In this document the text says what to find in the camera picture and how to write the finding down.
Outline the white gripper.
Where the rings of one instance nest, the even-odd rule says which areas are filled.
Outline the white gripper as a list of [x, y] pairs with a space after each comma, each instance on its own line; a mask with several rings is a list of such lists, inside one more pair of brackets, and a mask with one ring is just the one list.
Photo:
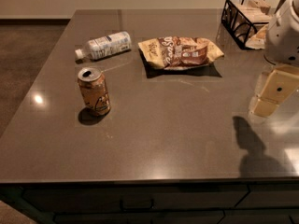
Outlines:
[[249, 111], [267, 118], [299, 87], [299, 0], [279, 4], [268, 23], [264, 56], [280, 64], [260, 74]]

